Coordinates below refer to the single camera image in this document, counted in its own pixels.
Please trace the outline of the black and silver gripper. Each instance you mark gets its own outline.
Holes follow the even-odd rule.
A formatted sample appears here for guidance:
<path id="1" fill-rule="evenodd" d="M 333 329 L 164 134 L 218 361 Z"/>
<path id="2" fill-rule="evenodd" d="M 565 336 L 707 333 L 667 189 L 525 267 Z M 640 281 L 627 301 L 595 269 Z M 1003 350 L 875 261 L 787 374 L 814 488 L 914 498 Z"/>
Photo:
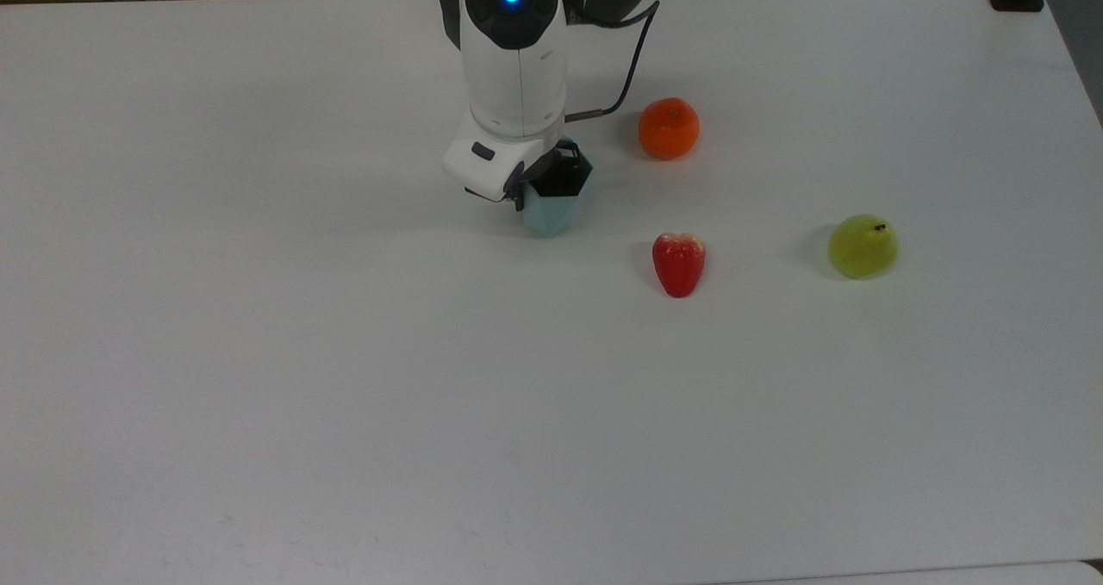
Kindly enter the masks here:
<path id="1" fill-rule="evenodd" d="M 548 191 L 583 191 L 590 162 L 576 142 L 559 142 L 566 114 L 533 136 L 499 136 L 476 121 L 471 110 L 460 116 L 445 149 L 442 170 L 465 191 L 492 202 L 512 201 L 525 208 L 524 185 L 548 172 Z"/>

